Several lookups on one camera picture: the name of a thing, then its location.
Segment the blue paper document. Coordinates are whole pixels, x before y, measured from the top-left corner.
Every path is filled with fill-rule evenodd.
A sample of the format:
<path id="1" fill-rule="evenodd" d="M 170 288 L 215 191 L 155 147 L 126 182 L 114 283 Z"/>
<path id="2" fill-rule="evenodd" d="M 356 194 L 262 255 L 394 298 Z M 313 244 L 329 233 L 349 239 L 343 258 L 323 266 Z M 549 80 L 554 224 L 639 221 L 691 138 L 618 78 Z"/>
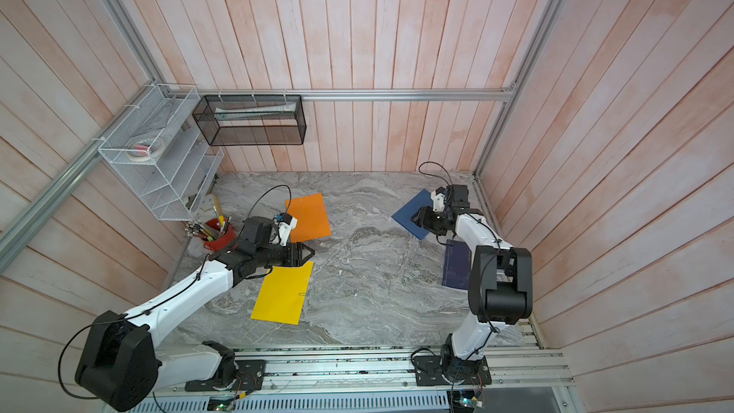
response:
<path id="1" fill-rule="evenodd" d="M 422 189 L 416 196 L 395 212 L 392 215 L 392 219 L 417 239 L 424 240 L 426 236 L 429 235 L 429 231 L 419 227 L 412 221 L 412 218 L 420 211 L 421 208 L 431 206 L 433 206 L 431 193 L 426 189 Z"/>

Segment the yellow paper document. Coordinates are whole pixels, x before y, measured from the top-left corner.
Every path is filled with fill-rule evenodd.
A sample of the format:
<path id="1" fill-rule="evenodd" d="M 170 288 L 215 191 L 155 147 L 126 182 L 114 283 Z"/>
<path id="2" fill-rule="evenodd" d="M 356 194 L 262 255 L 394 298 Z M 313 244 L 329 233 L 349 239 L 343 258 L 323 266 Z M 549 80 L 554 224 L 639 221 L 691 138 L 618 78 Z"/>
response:
<path id="1" fill-rule="evenodd" d="M 298 325 L 313 272 L 313 262 L 297 268 L 275 267 L 265 277 L 252 319 Z"/>

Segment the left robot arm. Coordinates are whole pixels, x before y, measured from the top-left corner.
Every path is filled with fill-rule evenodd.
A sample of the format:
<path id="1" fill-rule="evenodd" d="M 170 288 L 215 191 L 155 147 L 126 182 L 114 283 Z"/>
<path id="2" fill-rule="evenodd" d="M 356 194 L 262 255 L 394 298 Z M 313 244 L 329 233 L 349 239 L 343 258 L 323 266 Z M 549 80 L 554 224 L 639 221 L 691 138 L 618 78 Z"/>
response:
<path id="1" fill-rule="evenodd" d="M 84 328 L 87 338 L 75 382 L 87 399 L 128 411 L 149 394 L 176 384 L 229 390 L 240 382 L 233 350 L 207 340 L 191 349 L 162 351 L 164 339 L 210 300 L 278 267 L 301 267 L 315 252 L 291 234 L 298 220 L 281 213 L 245 220 L 224 248 L 208 254 L 185 279 L 144 304 L 117 314 L 107 311 Z"/>

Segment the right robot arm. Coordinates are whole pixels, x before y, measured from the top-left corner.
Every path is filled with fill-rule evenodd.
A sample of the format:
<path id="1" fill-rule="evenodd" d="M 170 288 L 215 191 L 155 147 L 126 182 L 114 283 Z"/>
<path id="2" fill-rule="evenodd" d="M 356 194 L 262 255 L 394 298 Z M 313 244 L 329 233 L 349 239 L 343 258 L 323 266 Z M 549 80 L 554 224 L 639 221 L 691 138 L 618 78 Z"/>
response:
<path id="1" fill-rule="evenodd" d="M 469 312 L 447 337 L 441 371 L 449 382 L 463 382 L 483 370 L 487 346 L 507 327 L 533 310 L 533 258 L 524 248 L 501 239 L 480 210 L 468 200 L 465 185 L 446 185 L 431 193 L 431 204 L 412 216 L 420 228 L 437 236 L 449 233 L 468 246 Z"/>

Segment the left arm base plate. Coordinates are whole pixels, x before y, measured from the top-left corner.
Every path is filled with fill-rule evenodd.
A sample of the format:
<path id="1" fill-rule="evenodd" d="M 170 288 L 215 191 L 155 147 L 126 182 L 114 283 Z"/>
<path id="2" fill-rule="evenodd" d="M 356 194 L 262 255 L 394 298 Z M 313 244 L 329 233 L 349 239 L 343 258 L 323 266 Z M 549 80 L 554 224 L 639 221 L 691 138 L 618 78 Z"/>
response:
<path id="1" fill-rule="evenodd" d="M 250 394 L 260 390 L 266 362 L 263 359 L 223 361 L 212 378 L 185 384 L 185 392 L 224 391 Z"/>

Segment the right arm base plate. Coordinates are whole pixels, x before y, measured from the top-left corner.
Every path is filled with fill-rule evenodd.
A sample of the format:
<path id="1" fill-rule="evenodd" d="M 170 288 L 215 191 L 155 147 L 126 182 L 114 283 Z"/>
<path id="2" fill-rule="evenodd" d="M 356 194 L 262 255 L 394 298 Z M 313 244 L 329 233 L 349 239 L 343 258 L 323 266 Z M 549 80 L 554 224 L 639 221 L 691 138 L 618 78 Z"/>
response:
<path id="1" fill-rule="evenodd" d="M 450 386 L 492 384 L 489 366 L 485 359 L 459 361 L 449 357 L 413 355 L 410 361 L 415 370 L 418 386 Z"/>

